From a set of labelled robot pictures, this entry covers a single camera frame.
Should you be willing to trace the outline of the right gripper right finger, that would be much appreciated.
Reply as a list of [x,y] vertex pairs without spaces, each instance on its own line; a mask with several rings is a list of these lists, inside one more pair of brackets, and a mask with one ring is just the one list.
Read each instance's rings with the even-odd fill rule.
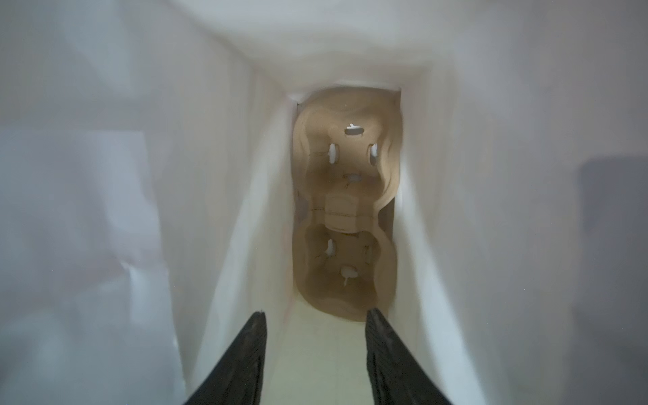
[[367,312],[366,347],[367,371],[375,404],[451,404],[376,308]]

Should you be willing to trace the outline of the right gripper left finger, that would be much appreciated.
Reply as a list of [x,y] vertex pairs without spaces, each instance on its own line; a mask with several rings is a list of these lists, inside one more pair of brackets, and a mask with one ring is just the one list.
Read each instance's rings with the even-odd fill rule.
[[268,338],[264,312],[254,312],[187,405],[258,405]]

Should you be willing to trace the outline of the brown pulp cup carrier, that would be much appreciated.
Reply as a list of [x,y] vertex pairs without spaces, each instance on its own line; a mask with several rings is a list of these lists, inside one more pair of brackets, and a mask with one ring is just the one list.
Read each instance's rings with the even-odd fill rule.
[[293,277],[315,309],[363,322],[393,302],[402,144],[396,91],[325,89],[300,105],[292,135]]

